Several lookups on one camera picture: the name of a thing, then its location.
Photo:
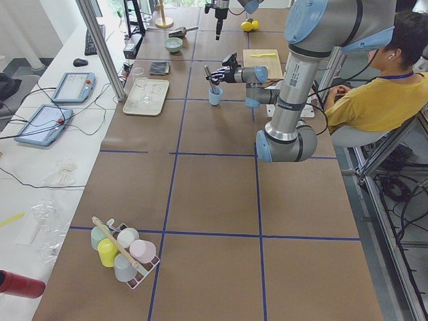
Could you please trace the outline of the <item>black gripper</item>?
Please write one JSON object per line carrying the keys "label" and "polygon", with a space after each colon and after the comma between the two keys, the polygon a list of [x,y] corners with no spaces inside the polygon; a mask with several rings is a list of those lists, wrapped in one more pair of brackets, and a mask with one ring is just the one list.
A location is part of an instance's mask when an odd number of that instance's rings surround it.
{"label": "black gripper", "polygon": [[217,69],[211,72],[210,75],[210,77],[206,76],[205,79],[208,80],[211,84],[220,84],[221,82],[235,82],[235,71],[230,67]]}
{"label": "black gripper", "polygon": [[216,6],[215,8],[215,18],[217,20],[216,29],[215,29],[215,40],[220,39],[223,21],[227,19],[228,12],[229,12],[228,7]]}

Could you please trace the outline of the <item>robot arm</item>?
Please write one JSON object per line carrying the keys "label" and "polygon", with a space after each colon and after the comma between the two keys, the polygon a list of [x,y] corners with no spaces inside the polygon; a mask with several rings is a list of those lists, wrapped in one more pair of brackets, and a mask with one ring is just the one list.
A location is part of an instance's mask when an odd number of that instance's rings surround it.
{"label": "robot arm", "polygon": [[290,51],[279,90],[261,88],[268,79],[265,67],[241,67],[234,54],[223,68],[207,75],[220,82],[245,83],[246,104],[275,106],[272,119],[257,132],[257,156],[264,162],[300,162],[317,147],[316,133],[301,118],[316,72],[334,47],[342,52],[378,49],[393,35],[395,1],[296,1],[288,14],[285,39]]}
{"label": "robot arm", "polygon": [[[259,7],[262,1],[258,0],[239,0],[238,3],[242,6],[243,10],[247,13],[253,13]],[[221,31],[223,28],[223,21],[227,19],[229,13],[229,1],[227,0],[216,0],[205,4],[205,13],[208,14],[209,10],[213,9],[215,12],[216,29],[215,29],[215,40],[219,41],[221,37]]]}

